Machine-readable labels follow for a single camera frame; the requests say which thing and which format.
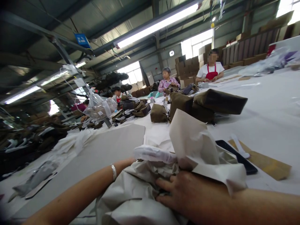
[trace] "red apron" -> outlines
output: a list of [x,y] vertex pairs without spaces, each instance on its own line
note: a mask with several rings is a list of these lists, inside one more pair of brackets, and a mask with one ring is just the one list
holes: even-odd
[[216,71],[216,64],[215,64],[215,72],[210,72],[207,64],[207,74],[206,74],[206,79],[212,80],[214,77],[218,75],[218,72]]

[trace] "smartphone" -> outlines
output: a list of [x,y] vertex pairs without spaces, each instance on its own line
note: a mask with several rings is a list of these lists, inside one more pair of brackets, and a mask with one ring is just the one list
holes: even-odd
[[226,141],[219,140],[216,141],[217,145],[226,149],[227,151],[231,152],[237,157],[237,161],[239,163],[244,164],[244,167],[246,169],[247,175],[256,174],[258,172],[257,168],[252,165],[247,159],[245,159],[243,156],[240,155],[233,147],[231,147],[229,144],[227,144]]

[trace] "window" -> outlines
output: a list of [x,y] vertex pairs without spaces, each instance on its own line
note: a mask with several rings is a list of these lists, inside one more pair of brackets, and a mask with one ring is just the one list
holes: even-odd
[[137,82],[143,81],[140,63],[138,61],[119,69],[117,72],[127,73],[129,76],[127,80],[122,81],[122,84],[135,84]]
[[182,55],[186,59],[199,55],[199,49],[213,41],[213,29],[198,34],[190,39],[181,42]]
[[[86,92],[84,91],[84,89],[82,87],[77,88],[74,91],[76,94],[86,95]],[[78,98],[81,103],[83,103],[86,100],[85,97],[78,96],[78,95],[76,96],[76,98]]]
[[57,104],[55,104],[53,100],[50,100],[50,104],[51,107],[50,107],[49,115],[52,116],[59,112],[59,107],[57,106]]
[[276,18],[294,10],[288,25],[300,20],[300,1],[299,0],[280,0]]

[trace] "fluorescent light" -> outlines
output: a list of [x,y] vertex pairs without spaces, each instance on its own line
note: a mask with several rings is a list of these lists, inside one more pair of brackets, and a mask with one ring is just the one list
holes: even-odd
[[[75,67],[76,67],[76,68],[79,68],[79,67],[84,66],[85,64],[86,64],[86,61],[83,61],[83,62],[78,63]],[[41,84],[41,86],[44,86],[44,85],[46,85],[46,84],[48,84],[48,83],[50,83],[50,82],[52,82],[52,81],[54,81],[54,80],[56,80],[56,79],[62,77],[63,75],[65,75],[65,74],[67,74],[67,73],[68,73],[67,70],[65,70],[64,72],[61,72],[61,73],[59,73],[59,74],[57,74],[57,75],[51,77],[49,80],[44,81],[44,82]]]
[[33,86],[32,88],[27,89],[26,91],[24,91],[24,92],[22,92],[22,93],[16,95],[15,97],[12,97],[12,98],[10,98],[9,100],[6,100],[5,103],[6,103],[6,104],[13,103],[13,102],[19,100],[20,98],[23,98],[24,96],[29,95],[29,94],[31,94],[32,92],[35,92],[35,91],[37,91],[37,90],[39,90],[39,89],[41,89],[41,88],[38,87],[38,86]]
[[66,73],[68,73],[67,70],[65,70],[64,72],[61,72],[61,73],[59,73],[59,74],[57,74],[57,75],[51,77],[49,80],[43,82],[43,83],[41,84],[41,86],[44,86],[44,85],[46,85],[46,84],[48,84],[48,83],[50,83],[50,82],[52,82],[52,81],[54,81],[54,80],[60,78],[61,76],[65,75]]
[[123,48],[123,47],[125,47],[125,46],[151,34],[151,33],[154,33],[155,31],[158,31],[158,30],[192,14],[193,12],[196,12],[197,9],[198,9],[198,4],[192,5],[186,9],[182,10],[181,12],[178,12],[178,13],[174,14],[173,16],[170,16],[170,17],[152,25],[151,27],[146,28],[137,34],[134,34],[133,36],[131,36],[123,41],[120,41],[117,45],[119,48]]
[[75,67],[76,67],[76,68],[79,68],[79,67],[84,66],[85,64],[86,64],[86,62],[85,62],[85,61],[82,61],[82,62],[78,63]]

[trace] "blue sign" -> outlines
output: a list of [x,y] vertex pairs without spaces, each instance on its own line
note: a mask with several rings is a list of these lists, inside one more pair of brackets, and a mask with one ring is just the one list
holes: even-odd
[[82,33],[82,34],[74,34],[75,35],[75,38],[78,42],[79,45],[81,45],[82,47],[85,47],[87,49],[92,49],[91,46],[90,46],[90,43],[88,42],[87,38],[85,37],[85,35]]

